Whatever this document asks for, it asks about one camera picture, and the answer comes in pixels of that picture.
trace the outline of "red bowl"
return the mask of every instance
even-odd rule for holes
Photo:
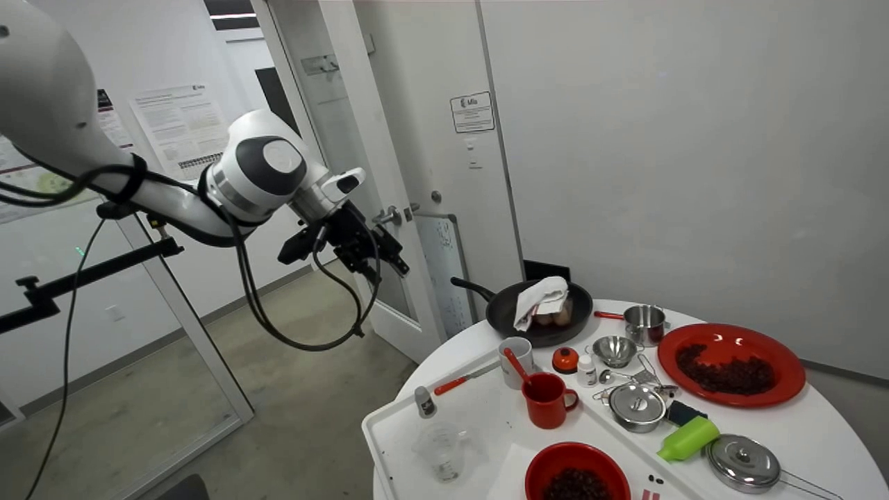
[[[542,500],[550,480],[569,466],[594,473],[614,500],[632,500],[632,484],[622,475],[621,465],[611,461],[611,457],[607,457],[604,450],[585,441],[557,441],[533,457],[525,473],[529,500]]]

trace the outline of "red cup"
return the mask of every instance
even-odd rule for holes
[[[560,429],[582,400],[575,390],[568,390],[565,382],[553,373],[533,373],[522,383],[529,403],[529,418],[538,429]]]

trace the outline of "floor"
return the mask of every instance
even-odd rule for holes
[[[354,314],[317,272],[267,290],[265,303],[282,332],[303,341],[332,339]],[[363,418],[390,403],[415,364],[376,337],[332,354],[289,351],[265,337],[246,305],[214,314],[210,332],[256,418],[149,498],[192,473],[212,500],[374,498]],[[56,412],[46,405],[0,436],[0,498],[25,494]],[[124,498],[226,423],[233,418],[199,351],[172,339],[72,394],[37,498]]]

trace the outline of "door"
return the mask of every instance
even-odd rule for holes
[[[413,272],[385,264],[371,329],[422,362],[444,339],[433,283],[410,215],[410,191],[354,4],[254,0],[303,139],[333,173],[364,168],[354,203],[403,246]]]

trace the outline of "red plate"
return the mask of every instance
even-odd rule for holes
[[[686,344],[706,344],[706,351],[699,355],[701,364],[725,364],[731,359],[757,355],[774,366],[778,383],[758,394],[706,390],[696,379],[690,379],[675,362],[678,351]],[[764,333],[738,329],[738,326],[701,322],[701,326],[675,329],[658,344],[658,362],[682,390],[719,405],[738,405],[738,408],[782,405],[795,394],[801,394],[801,390],[806,386],[806,369],[789,348],[783,348],[782,341]]]
[[[594,473],[614,500],[632,500],[632,484],[622,475],[621,465],[611,461],[611,457],[607,457],[604,450],[585,441],[557,441],[533,457],[525,473],[529,500],[542,500],[550,480],[569,466]]]

